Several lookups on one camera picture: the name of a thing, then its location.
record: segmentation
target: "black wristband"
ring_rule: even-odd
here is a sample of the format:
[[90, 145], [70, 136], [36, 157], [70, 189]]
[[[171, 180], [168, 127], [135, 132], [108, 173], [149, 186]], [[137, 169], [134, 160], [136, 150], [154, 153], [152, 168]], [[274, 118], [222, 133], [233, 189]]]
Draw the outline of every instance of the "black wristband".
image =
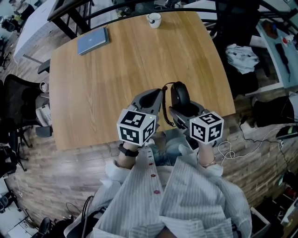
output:
[[131, 150], [127, 150], [123, 147], [123, 144], [120, 144], [118, 149], [125, 155], [125, 156], [130, 156], [130, 157], [137, 157], [137, 155], [139, 154], [138, 151], [131, 151]]

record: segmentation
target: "white shirt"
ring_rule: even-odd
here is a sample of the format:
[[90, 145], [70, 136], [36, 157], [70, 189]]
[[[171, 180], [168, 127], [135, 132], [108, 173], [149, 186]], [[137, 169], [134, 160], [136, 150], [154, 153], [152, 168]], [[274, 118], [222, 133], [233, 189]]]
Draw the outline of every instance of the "white shirt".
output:
[[29, 4], [27, 2], [16, 2], [14, 4], [11, 5], [11, 7], [13, 8], [14, 12], [17, 11], [19, 13], [23, 13], [25, 11], [25, 9], [29, 6]]
[[[149, 147], [140, 151], [132, 170], [107, 165], [110, 180], [103, 181], [89, 214], [108, 208], [88, 237], [153, 238], [166, 226], [178, 238], [232, 238], [231, 221], [243, 238], [250, 237], [247, 200], [240, 188], [218, 175], [218, 167], [205, 169], [191, 154], [178, 157], [174, 167], [157, 168]], [[81, 216], [64, 235], [80, 221]]]

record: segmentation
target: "white mug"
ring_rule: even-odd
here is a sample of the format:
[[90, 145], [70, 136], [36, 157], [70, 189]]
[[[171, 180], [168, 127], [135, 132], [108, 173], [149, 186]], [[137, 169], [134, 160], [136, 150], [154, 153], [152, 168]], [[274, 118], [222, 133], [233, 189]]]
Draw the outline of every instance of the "white mug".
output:
[[44, 93], [48, 93], [49, 91], [49, 85], [46, 82], [41, 82], [41, 84], [39, 84], [39, 88], [44, 92]]
[[150, 13], [146, 17], [152, 28], [158, 28], [162, 22], [162, 16], [159, 13]]

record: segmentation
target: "laptop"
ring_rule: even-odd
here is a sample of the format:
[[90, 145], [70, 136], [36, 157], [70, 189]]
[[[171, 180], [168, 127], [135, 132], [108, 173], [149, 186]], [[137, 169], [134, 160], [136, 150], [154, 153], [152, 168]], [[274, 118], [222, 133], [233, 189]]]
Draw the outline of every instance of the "laptop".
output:
[[78, 39], [78, 54], [84, 55], [108, 43], [108, 30], [106, 28], [99, 28]]

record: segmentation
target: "white cube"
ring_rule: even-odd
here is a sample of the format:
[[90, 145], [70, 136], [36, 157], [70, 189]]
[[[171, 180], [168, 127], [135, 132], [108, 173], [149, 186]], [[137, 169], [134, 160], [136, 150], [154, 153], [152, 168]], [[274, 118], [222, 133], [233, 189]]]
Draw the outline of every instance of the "white cube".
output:
[[190, 120], [190, 137], [209, 144], [223, 136], [224, 119], [210, 112]]
[[142, 146], [155, 132], [156, 116], [123, 109], [117, 122], [119, 139]]

